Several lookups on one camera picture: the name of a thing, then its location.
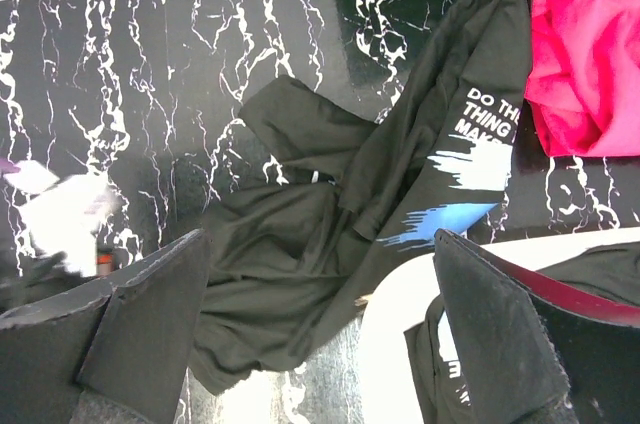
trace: black t-shirt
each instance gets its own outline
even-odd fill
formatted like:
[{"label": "black t-shirt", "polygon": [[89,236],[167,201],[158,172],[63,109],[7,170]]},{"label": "black t-shirt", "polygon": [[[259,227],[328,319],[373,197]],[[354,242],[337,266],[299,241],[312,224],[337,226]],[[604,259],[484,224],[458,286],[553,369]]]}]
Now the black t-shirt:
[{"label": "black t-shirt", "polygon": [[[300,365],[437,229],[463,232],[502,201],[530,19],[528,0],[457,0],[380,125],[288,77],[243,105],[269,153],[307,180],[234,192],[190,222],[212,241],[190,360],[211,393]],[[314,171],[330,179],[310,183]]]},{"label": "black t-shirt", "polygon": [[[595,247],[538,272],[640,307],[640,242]],[[425,424],[475,423],[442,296],[433,300],[424,322],[409,329],[405,337]]]}]

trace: black cloth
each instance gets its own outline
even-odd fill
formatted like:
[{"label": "black cloth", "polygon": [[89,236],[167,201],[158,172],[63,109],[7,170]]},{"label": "black cloth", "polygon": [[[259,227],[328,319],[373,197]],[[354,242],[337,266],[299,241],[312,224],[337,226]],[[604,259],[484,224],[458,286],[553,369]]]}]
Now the black cloth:
[{"label": "black cloth", "polygon": [[531,68],[528,0],[457,0],[379,126],[280,77],[240,117],[285,167],[330,179],[225,197],[190,366],[218,394],[287,370],[357,314],[355,300],[503,199]]},{"label": "black cloth", "polygon": [[208,247],[194,231],[108,276],[0,315],[0,422],[67,423],[89,389],[145,421],[173,423]]},{"label": "black cloth", "polygon": [[[590,294],[640,307],[640,242],[594,247],[538,272]],[[425,424],[475,423],[442,296],[431,303],[424,322],[405,337]]]}]

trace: white object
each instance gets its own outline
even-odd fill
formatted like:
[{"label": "white object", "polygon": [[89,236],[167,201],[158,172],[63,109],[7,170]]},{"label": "white object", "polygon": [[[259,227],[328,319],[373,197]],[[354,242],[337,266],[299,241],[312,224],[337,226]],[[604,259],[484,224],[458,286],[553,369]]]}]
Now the white object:
[{"label": "white object", "polygon": [[[640,227],[483,247],[521,267],[538,270],[596,246],[634,241],[640,241]],[[362,321],[358,350],[365,424],[423,424],[404,332],[424,321],[439,294],[433,254],[406,262],[373,293]]]},{"label": "white object", "polygon": [[97,246],[92,233],[117,204],[106,174],[77,174],[59,181],[37,161],[16,165],[20,171],[4,178],[16,189],[36,194],[18,208],[35,245],[47,256],[66,253],[63,264],[68,272],[95,276]]},{"label": "white object", "polygon": [[12,187],[27,194],[40,194],[59,180],[58,176],[38,161],[20,161],[15,166],[20,171],[5,174],[4,180]]}]

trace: black foam piece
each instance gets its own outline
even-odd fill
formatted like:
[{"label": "black foam piece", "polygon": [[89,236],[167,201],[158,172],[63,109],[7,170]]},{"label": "black foam piece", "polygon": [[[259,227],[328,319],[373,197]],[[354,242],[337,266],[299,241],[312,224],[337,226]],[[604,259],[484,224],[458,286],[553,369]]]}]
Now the black foam piece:
[{"label": "black foam piece", "polygon": [[533,303],[569,376],[578,422],[639,422],[640,329]]},{"label": "black foam piece", "polygon": [[130,280],[125,272],[110,278],[118,287],[78,382],[151,422],[171,424],[208,266],[199,246],[179,243],[162,252]]},{"label": "black foam piece", "polygon": [[[193,326],[178,321],[190,321],[197,316],[197,306],[206,283],[206,271],[203,270],[207,267],[207,255],[207,241],[203,239],[201,231],[194,231],[145,259],[114,272],[108,278],[95,279],[68,292],[13,309],[0,316],[0,422],[68,423],[83,391],[83,387],[76,382],[76,376],[83,367],[87,352],[93,348],[92,341],[99,328],[108,328],[114,334],[111,341],[106,341],[106,345],[104,342],[99,344],[103,346],[105,356],[109,353],[119,355],[117,350],[109,349],[110,345],[117,349],[123,342],[145,340],[149,334],[158,336],[157,332],[160,332],[160,335],[167,335],[168,331],[158,331],[153,326],[174,329],[172,339],[184,340],[190,348],[192,335],[188,335],[188,330],[189,326],[191,330]],[[176,315],[170,314],[164,320],[145,319],[144,312],[151,312],[152,309],[144,303],[154,301],[153,295],[156,292],[166,295],[168,281],[184,293],[187,283],[193,284],[194,278],[190,273],[204,275],[201,286],[196,285],[188,291],[189,305],[198,303],[194,304],[195,308],[191,308],[194,316],[182,315],[179,316],[180,319],[175,319]],[[123,306],[122,302],[127,301],[142,304]],[[110,302],[114,303],[113,306],[108,306]],[[178,305],[186,312],[186,304]],[[103,315],[108,318],[104,324],[108,327],[101,323]],[[116,327],[119,323],[123,326],[121,331]],[[118,336],[121,333],[130,335]],[[155,386],[154,389],[166,392],[164,396],[158,396],[158,399],[169,401],[163,405],[163,409],[173,405],[175,412],[178,397],[174,395],[173,386],[168,383],[160,386],[153,382],[175,378],[175,368],[178,366],[172,362],[175,356],[165,355],[162,366],[153,374],[145,367],[148,365],[145,355],[150,353],[157,357],[165,349],[164,346],[164,342],[158,342],[151,350],[138,346],[130,348],[131,355],[127,357],[130,367],[126,372],[125,361],[115,359],[113,366],[119,370],[121,381],[119,384],[115,379],[104,381],[105,390],[108,392],[114,385],[127,386],[127,381],[136,375],[144,376],[149,380],[145,386]],[[178,347],[172,344],[171,349]],[[94,357],[93,363],[89,361],[84,368],[94,369],[93,376],[97,376],[104,365],[100,360],[99,357]],[[144,374],[138,373],[133,364],[136,362],[144,363],[140,364]],[[165,368],[171,369],[171,372],[165,373]],[[182,375],[177,378],[178,388],[182,384],[185,370],[186,362]],[[100,387],[99,383],[91,382],[91,387]],[[148,398],[145,386],[140,393],[140,402],[124,403],[131,409],[137,409],[139,414],[146,412],[149,405],[145,400]],[[117,401],[119,395],[106,397]]]},{"label": "black foam piece", "polygon": [[527,292],[452,233],[436,233],[434,264],[473,412],[511,424],[562,401],[569,383]]}]

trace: graphic print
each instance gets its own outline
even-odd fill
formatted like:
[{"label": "graphic print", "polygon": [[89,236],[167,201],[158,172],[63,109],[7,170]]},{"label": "graphic print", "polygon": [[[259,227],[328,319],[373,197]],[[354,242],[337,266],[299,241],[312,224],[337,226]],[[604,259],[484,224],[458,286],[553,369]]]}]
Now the graphic print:
[{"label": "graphic print", "polygon": [[478,204],[464,202],[460,204],[445,204],[435,209],[410,212],[407,219],[402,221],[407,230],[397,236],[378,239],[385,246],[397,246],[415,243],[405,247],[402,251],[431,246],[438,229],[448,229],[453,232],[464,232],[478,219],[493,209],[497,203]]},{"label": "graphic print", "polygon": [[446,311],[442,313],[440,321],[438,321],[438,341],[440,346],[438,352],[444,362],[458,361],[458,350],[456,349],[451,326],[449,325],[449,317]]},{"label": "graphic print", "polygon": [[[466,191],[504,191],[511,172],[512,146],[497,140],[469,139],[459,135],[450,137],[467,141],[468,152],[436,151],[434,155],[427,157],[434,163],[435,170],[452,176],[456,181],[450,188]],[[462,198],[467,200],[469,197],[467,192]],[[432,246],[438,229],[464,232],[497,204],[460,202],[410,212],[402,221],[406,225],[406,231],[378,241],[385,247],[408,244],[402,247],[401,251]]]},{"label": "graphic print", "polygon": [[451,174],[458,181],[457,186],[451,186],[453,189],[504,191],[511,172],[511,145],[461,136],[449,137],[469,141],[469,154],[436,151],[427,159],[435,162],[436,169]]}]

